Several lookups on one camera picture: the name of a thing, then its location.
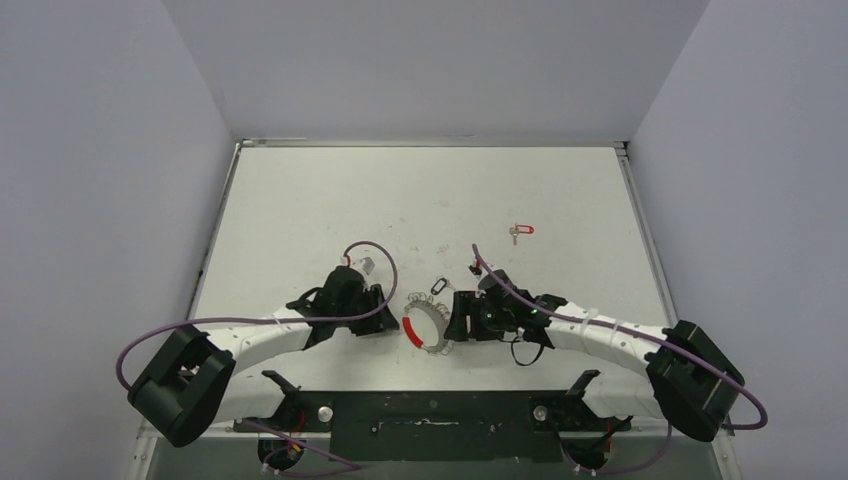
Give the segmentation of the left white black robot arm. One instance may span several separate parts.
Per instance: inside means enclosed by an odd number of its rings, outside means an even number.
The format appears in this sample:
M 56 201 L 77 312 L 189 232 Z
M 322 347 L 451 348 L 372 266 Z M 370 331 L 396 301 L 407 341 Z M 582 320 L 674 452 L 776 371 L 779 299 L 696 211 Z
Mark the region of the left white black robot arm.
M 394 294 L 370 283 L 361 268 L 338 266 L 322 286 L 264 318 L 221 319 L 209 331 L 182 323 L 128 384 L 128 402 L 175 447 L 213 424 L 243 418 L 286 430 L 298 417 L 297 389 L 258 365 L 314 347 L 339 328 L 356 336 L 397 329 L 388 308 Z

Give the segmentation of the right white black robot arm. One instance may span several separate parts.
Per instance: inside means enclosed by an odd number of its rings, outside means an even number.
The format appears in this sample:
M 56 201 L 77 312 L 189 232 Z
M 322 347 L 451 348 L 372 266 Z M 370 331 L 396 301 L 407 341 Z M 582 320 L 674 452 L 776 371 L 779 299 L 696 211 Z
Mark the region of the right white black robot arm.
M 556 295 L 532 296 L 502 270 L 484 274 L 474 291 L 457 291 L 444 336 L 494 341 L 514 333 L 546 349 L 576 351 L 636 374 L 598 375 L 565 402 L 568 421 L 593 427 L 602 418 L 642 416 L 668 421 L 691 439 L 710 442 L 724 428 L 745 380 L 696 324 L 640 325 L 585 309 Z

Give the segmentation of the key with black tag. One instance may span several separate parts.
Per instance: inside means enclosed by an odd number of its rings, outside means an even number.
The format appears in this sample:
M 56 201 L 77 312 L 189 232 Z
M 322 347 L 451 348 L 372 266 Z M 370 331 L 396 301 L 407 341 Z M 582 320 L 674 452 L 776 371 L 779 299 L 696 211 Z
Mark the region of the key with black tag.
M 456 291 L 457 288 L 444 276 L 439 276 L 430 287 L 430 294 L 438 296 L 446 290 Z

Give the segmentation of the metal keyring organizer red handle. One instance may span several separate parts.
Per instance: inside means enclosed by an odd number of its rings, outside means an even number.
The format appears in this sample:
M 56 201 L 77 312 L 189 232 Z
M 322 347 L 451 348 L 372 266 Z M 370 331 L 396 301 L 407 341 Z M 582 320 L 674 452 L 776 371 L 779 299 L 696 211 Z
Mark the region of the metal keyring organizer red handle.
M 450 309 L 430 294 L 410 293 L 403 308 L 402 327 L 410 343 L 432 356 L 446 356 L 453 342 L 445 337 Z

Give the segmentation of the key with red tag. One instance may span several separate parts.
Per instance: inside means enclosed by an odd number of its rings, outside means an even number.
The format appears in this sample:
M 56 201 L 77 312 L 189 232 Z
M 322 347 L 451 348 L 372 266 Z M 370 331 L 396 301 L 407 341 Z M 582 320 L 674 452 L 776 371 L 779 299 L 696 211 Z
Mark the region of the key with red tag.
M 511 238 L 512 244 L 514 246 L 518 245 L 518 238 L 521 235 L 532 235 L 535 233 L 535 228 L 532 225 L 526 224 L 513 224 L 508 230 Z

